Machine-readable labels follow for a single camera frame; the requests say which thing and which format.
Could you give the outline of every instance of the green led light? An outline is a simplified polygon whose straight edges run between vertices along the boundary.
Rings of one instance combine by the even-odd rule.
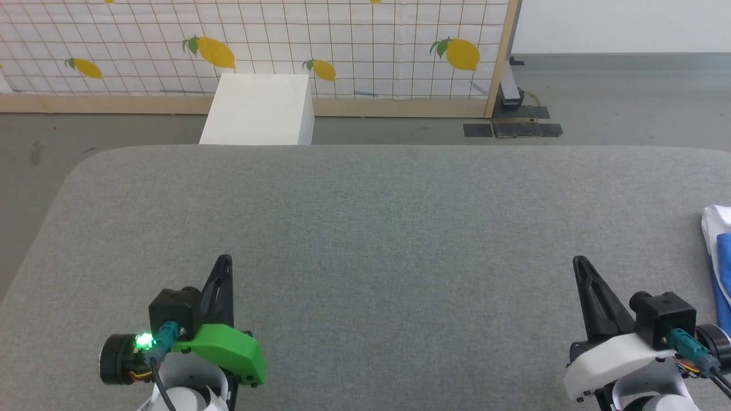
[[[135,346],[139,350],[149,350],[152,348],[154,338],[150,333],[142,333],[135,337]]]

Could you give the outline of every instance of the wooden frame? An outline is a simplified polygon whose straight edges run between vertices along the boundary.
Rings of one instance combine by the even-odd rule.
[[[518,0],[509,0],[488,98],[314,99],[315,116],[490,118],[507,60]],[[0,113],[208,114],[213,97],[0,94]]]

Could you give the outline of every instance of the folded cloth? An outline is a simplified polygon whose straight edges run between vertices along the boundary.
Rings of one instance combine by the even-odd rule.
[[[700,225],[711,257],[716,317],[719,327],[731,334],[731,207],[704,208]]]

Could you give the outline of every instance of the blue cloth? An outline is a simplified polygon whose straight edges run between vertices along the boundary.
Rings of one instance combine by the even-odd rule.
[[[726,296],[721,291],[721,287],[727,293],[731,290],[731,233],[719,234],[716,237],[718,241],[719,252],[719,275],[721,284],[719,284],[716,275],[713,274],[713,294],[716,296],[716,316],[718,317],[719,327],[726,334],[731,335],[731,306]]]

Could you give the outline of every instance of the gray floor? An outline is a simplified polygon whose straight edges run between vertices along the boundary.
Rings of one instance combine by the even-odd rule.
[[[318,118],[314,143],[630,145],[731,151],[731,72],[559,69],[518,72],[516,78],[548,106],[564,135],[465,138],[466,121],[461,119]],[[204,116],[0,114],[0,299],[76,164],[112,148],[193,144],[204,123]]]

